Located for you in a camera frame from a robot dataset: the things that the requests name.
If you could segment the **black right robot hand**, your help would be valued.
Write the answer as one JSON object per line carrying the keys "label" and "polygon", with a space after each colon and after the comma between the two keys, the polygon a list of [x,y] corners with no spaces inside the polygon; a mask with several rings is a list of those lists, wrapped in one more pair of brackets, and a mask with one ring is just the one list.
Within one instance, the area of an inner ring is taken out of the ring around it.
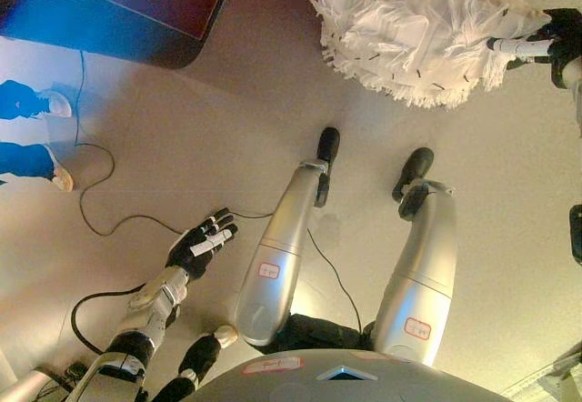
{"label": "black right robot hand", "polygon": [[551,65],[551,81],[571,89],[581,80],[581,12],[576,8],[543,10],[550,20],[519,38],[487,40],[487,48],[527,63]]}

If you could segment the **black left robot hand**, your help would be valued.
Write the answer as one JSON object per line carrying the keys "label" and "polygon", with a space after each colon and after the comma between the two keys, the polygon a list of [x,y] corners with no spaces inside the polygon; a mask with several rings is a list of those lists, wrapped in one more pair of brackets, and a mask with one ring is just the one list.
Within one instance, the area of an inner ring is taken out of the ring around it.
{"label": "black left robot hand", "polygon": [[233,213],[227,207],[218,210],[175,241],[169,250],[166,267],[184,269],[189,281],[199,279],[213,256],[234,238],[237,230]]}

